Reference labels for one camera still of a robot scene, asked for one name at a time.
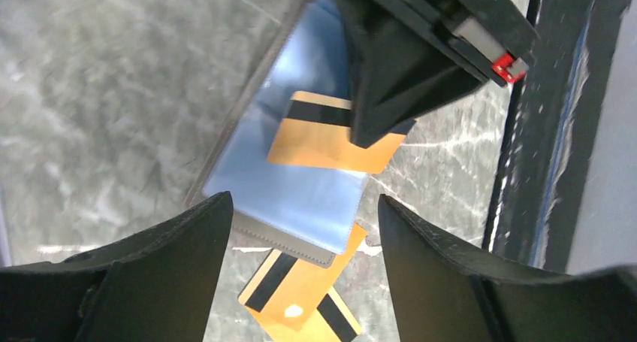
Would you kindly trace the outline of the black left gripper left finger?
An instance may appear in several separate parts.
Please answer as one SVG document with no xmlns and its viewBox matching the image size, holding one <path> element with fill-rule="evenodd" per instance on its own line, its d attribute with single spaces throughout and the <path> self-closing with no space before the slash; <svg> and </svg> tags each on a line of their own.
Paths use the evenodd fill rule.
<svg viewBox="0 0 637 342">
<path fill-rule="evenodd" d="M 220 192 L 62 262 L 1 270 L 3 341 L 200 341 L 234 207 Z"/>
</svg>

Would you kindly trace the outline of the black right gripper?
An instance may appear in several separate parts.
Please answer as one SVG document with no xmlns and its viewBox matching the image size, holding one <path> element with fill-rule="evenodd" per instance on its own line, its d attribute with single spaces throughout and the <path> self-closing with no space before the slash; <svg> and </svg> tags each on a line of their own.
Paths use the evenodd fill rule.
<svg viewBox="0 0 637 342">
<path fill-rule="evenodd" d="M 352 101 L 350 140 L 390 132 L 470 95 L 522 79 L 538 34 L 512 0 L 336 0 Z"/>
</svg>

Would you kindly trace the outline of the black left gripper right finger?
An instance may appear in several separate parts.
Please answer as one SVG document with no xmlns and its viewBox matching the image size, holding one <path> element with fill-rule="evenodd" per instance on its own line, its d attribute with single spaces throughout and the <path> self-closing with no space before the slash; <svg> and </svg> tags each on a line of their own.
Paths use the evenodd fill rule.
<svg viewBox="0 0 637 342">
<path fill-rule="evenodd" d="M 497 256 L 389 195 L 379 235 L 402 341 L 634 341 L 633 265 L 568 275 Z"/>
</svg>

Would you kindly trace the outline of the gold card black stripe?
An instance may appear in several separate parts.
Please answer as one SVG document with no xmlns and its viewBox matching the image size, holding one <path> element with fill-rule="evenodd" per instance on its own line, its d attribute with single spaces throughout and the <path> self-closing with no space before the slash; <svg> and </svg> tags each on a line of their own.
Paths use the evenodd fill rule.
<svg viewBox="0 0 637 342">
<path fill-rule="evenodd" d="M 268 162 L 379 174 L 411 128 L 410 120 L 368 148 L 352 144 L 349 100 L 297 91 L 270 147 Z"/>
</svg>

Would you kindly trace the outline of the grey card holder blue lining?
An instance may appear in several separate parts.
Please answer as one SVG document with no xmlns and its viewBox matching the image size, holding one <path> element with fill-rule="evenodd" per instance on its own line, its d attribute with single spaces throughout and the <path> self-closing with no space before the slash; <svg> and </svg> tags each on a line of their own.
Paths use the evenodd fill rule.
<svg viewBox="0 0 637 342">
<path fill-rule="evenodd" d="M 371 174 L 413 127 L 371 147 L 349 140 L 347 51 L 334 0 L 301 0 L 255 69 L 203 171 L 192 206 L 231 193 L 235 229 L 320 267 L 345 252 Z"/>
</svg>

